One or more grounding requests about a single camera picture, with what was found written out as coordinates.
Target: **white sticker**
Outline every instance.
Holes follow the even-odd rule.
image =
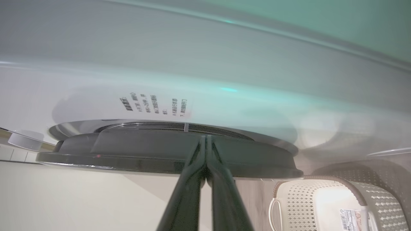
[[[121,96],[120,102],[130,112],[175,118],[189,118],[191,116],[192,100],[182,97],[132,92]]]
[[[361,214],[359,210],[340,209],[342,229],[347,231],[361,230]]]

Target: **warning label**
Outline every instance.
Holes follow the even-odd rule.
[[[131,92],[120,97],[125,110],[135,113],[150,113],[167,117],[191,116],[192,100],[144,92]]]

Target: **white wall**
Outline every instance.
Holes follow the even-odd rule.
[[[0,230],[155,230],[176,182],[0,162]],[[210,204],[211,196],[204,197]],[[200,230],[211,230],[210,208],[202,212]]]

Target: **barcode label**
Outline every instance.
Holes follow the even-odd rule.
[[[361,214],[359,210],[340,209],[342,229],[347,231],[361,231]]]
[[[347,220],[344,215],[341,215],[341,222],[342,222],[342,229],[343,230],[350,230],[347,226]]]

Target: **metal rim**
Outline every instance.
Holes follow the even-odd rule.
[[[76,133],[70,133],[65,128],[66,125],[76,126],[78,124],[90,123],[90,126],[86,130],[76,131]],[[160,129],[160,130],[174,130],[193,133],[213,134],[229,136],[238,139],[252,140],[259,143],[265,143],[268,145],[277,146],[290,152],[293,156],[298,153],[298,148],[292,143],[277,139],[272,136],[267,136],[255,132],[249,132],[239,129],[200,125],[194,123],[183,122],[167,122],[167,121],[146,121],[146,120],[86,120],[86,121],[74,121],[55,125],[49,129],[49,134],[57,140],[65,140],[74,135],[86,134],[86,133],[99,133],[105,129]]]

